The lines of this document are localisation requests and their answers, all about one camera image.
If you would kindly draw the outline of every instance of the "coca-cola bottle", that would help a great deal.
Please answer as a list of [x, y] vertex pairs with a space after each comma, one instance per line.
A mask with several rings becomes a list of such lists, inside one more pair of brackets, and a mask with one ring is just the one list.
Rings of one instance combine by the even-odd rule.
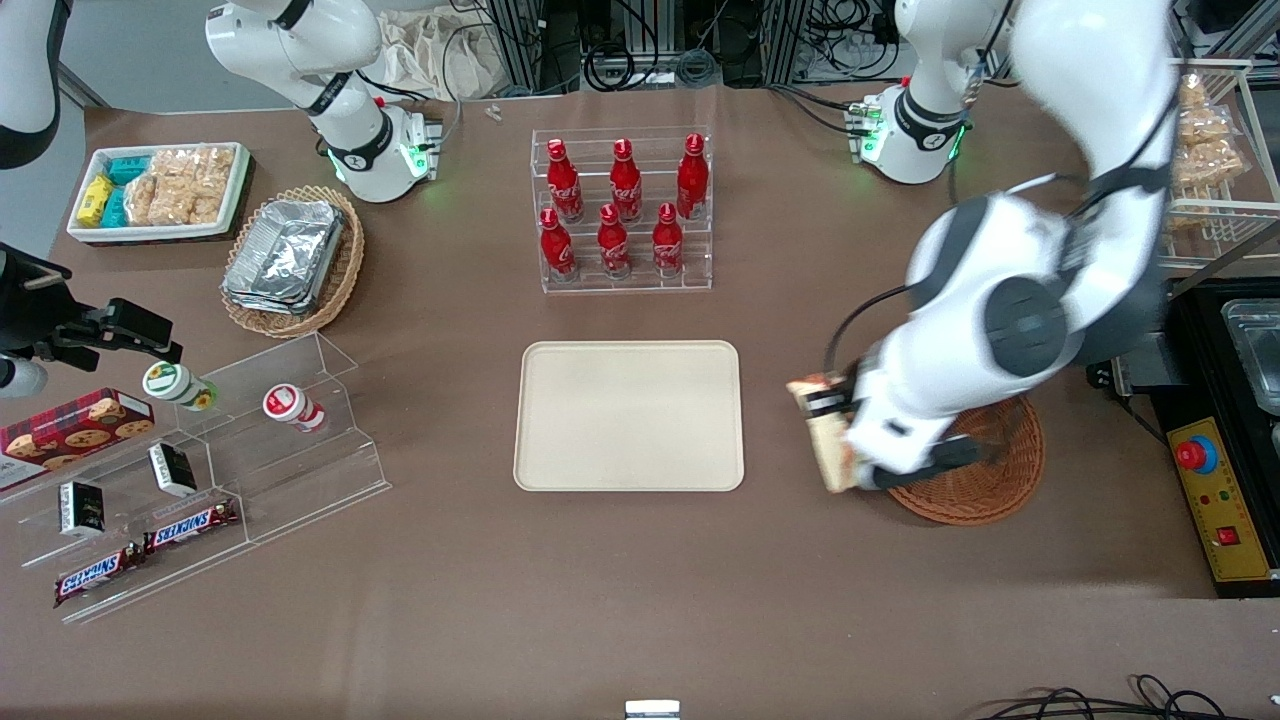
[[658, 206], [658, 224], [653, 228], [653, 264], [658, 275], [673, 278], [685, 266], [685, 232], [676, 224], [676, 206], [663, 202]]
[[609, 184], [613, 186], [613, 204], [618, 208], [618, 219], [623, 223], [639, 220], [640, 168], [636, 168], [636, 161], [631, 159], [631, 141], [625, 137], [613, 142]]
[[547, 156], [552, 164], [547, 168], [547, 184], [552, 190], [552, 202], [566, 223], [576, 223], [582, 219], [582, 183], [577, 178], [577, 168], [568, 159], [564, 150], [564, 141], [553, 138], [547, 141]]
[[631, 275], [631, 255], [627, 254], [627, 228], [618, 222], [618, 209], [612, 202], [600, 208], [600, 231], [595, 240], [600, 243], [604, 274], [623, 281]]
[[700, 220], [707, 213], [710, 170], [703, 156], [705, 147], [707, 140], [703, 136], [690, 133], [685, 138], [685, 156], [680, 159], [680, 168], [676, 170], [676, 210], [687, 220]]
[[559, 224], [556, 210], [543, 210], [539, 222], [543, 225], [543, 258], [550, 270], [553, 282], [567, 283], [577, 279], [577, 261], [573, 259], [573, 246], [566, 231]]

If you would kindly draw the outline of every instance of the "yellow snack package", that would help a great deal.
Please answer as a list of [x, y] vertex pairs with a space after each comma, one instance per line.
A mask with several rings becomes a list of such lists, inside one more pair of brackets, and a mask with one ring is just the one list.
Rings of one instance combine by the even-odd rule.
[[84, 197], [76, 208], [76, 222], [87, 228], [96, 228], [102, 222], [102, 211], [106, 210], [106, 201], [111, 197], [113, 190], [115, 186], [101, 173], [90, 181], [84, 188]]

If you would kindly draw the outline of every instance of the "acrylic display stand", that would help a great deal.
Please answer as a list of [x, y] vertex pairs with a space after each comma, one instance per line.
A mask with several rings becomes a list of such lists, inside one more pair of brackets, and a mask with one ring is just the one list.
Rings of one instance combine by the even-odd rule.
[[[159, 592], [196, 573], [389, 489], [374, 441], [356, 427], [347, 388], [338, 379], [356, 363], [319, 333], [253, 355], [204, 377], [218, 404], [192, 413], [151, 400], [157, 428], [0, 498], [18, 518], [22, 564], [54, 602], [59, 578], [101, 560], [129, 541], [234, 498], [241, 521], [191, 537], [146, 562], [65, 601], [64, 623], [87, 621]], [[262, 413], [266, 391], [293, 383], [324, 406], [325, 424], [301, 433]], [[200, 491], [186, 498], [156, 487], [147, 448], [168, 442], [187, 454]], [[106, 532], [92, 538], [59, 534], [58, 486], [69, 480], [102, 488]]]
[[[707, 186], [707, 211], [698, 220], [682, 218], [677, 220], [685, 232], [685, 269], [675, 278], [662, 278], [653, 264], [653, 228], [658, 223], [658, 205], [676, 201], [676, 168], [685, 155], [685, 137], [691, 132], [707, 137], [707, 149], [703, 152], [710, 170]], [[558, 295], [709, 290], [712, 287], [712, 210], [716, 187], [716, 165], [709, 132], [710, 128], [705, 126], [534, 131], [530, 154], [534, 190], [532, 228], [543, 292]], [[595, 241], [595, 233], [600, 225], [600, 206], [612, 200], [609, 170], [613, 168], [613, 141], [620, 137], [631, 140], [632, 156], [641, 174], [644, 205], [640, 219], [626, 225], [631, 277], [614, 281], [604, 274], [600, 246]], [[572, 237], [573, 255], [579, 266], [579, 278], [567, 283], [552, 279], [540, 245], [536, 242], [541, 237], [538, 214], [544, 208], [552, 208], [552, 193], [547, 187], [547, 169], [550, 165], [547, 159], [547, 141], [552, 138], [564, 141], [568, 158], [577, 168], [582, 183], [582, 219], [575, 224], [564, 224], [564, 229]]]

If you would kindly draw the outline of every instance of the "red button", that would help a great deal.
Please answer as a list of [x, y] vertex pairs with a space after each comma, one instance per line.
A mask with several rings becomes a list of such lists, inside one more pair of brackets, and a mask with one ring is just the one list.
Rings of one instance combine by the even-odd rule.
[[1217, 544], [1240, 544], [1240, 534], [1234, 527], [1219, 528]]
[[1178, 443], [1174, 448], [1174, 457], [1178, 460], [1178, 465], [1188, 470], [1199, 470], [1208, 462], [1208, 454], [1204, 452], [1204, 447], [1194, 441], [1185, 441]]

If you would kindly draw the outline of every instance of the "snickers logo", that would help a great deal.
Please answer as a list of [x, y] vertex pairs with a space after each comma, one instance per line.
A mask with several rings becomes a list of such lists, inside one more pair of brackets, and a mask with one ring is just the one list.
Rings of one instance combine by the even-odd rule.
[[166, 542], [173, 542], [180, 538], [182, 536], [186, 536], [187, 533], [193, 533], [196, 530], [200, 530], [209, 525], [209, 523], [212, 520], [212, 516], [214, 516], [214, 509], [210, 507], [209, 510], [205, 510], [198, 515], [192, 515], [186, 520], [178, 520], [172, 525], [160, 528], [155, 534], [152, 546], [159, 547]]
[[115, 555], [110, 557], [104, 557], [102, 560], [99, 560], [97, 562], [90, 565], [88, 568], [79, 570], [78, 573], [63, 578], [63, 584], [59, 588], [59, 592], [65, 596], [77, 588], [82, 588], [88, 583], [92, 583], [93, 580], [110, 575], [119, 568], [120, 568], [120, 553], [116, 552]]

